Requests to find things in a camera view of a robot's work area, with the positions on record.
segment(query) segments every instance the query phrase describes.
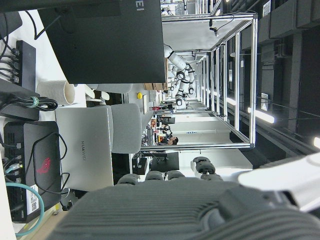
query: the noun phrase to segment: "power strip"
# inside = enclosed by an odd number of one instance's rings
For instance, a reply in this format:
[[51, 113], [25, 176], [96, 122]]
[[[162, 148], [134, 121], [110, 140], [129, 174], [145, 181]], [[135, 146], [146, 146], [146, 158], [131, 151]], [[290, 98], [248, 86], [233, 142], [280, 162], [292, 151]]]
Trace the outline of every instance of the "power strip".
[[19, 50], [20, 74], [18, 85], [32, 92], [36, 91], [36, 49], [25, 41], [16, 41]]

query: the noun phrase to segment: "red logo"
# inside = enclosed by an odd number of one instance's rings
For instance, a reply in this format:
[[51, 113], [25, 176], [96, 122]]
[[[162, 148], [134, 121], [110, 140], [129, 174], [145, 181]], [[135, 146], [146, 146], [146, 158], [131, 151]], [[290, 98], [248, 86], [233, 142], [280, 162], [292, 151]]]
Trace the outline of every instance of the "red logo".
[[47, 157], [43, 161], [41, 168], [37, 169], [36, 172], [39, 174], [46, 174], [49, 171], [50, 164], [51, 164], [51, 159], [50, 157]]

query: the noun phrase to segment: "barcode label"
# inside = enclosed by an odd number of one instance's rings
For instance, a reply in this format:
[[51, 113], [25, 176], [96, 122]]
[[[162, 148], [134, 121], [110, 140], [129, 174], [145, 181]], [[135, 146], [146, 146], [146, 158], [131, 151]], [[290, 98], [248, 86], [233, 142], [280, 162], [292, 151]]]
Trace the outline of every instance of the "barcode label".
[[[30, 188], [38, 192], [38, 186], [32, 185]], [[31, 191], [26, 191], [26, 214], [29, 215], [39, 208], [39, 199]]]

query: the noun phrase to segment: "chair backrest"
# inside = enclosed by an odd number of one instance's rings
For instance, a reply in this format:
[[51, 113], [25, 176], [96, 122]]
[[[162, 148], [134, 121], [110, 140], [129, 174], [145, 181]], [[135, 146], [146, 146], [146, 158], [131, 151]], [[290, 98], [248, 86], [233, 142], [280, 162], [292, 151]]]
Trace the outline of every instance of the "chair backrest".
[[103, 91], [107, 93], [126, 94], [130, 92], [133, 87], [132, 83], [100, 83], [100, 84], [88, 84], [92, 89]]
[[113, 120], [112, 152], [135, 154], [141, 148], [142, 122], [137, 104], [111, 105]]

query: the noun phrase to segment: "huawei logo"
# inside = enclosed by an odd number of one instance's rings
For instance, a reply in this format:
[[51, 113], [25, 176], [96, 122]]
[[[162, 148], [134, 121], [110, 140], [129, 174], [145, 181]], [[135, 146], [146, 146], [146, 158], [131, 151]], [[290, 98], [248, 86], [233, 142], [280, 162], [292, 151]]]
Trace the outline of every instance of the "huawei logo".
[[46, 174], [49, 171], [50, 164], [51, 164], [51, 159], [50, 159], [50, 157], [47, 157], [43, 161], [41, 168], [38, 168], [36, 170], [36, 172], [39, 173], [39, 174]]
[[81, 141], [81, 155], [82, 155], [82, 160], [86, 160], [86, 146], [85, 146], [85, 141]]

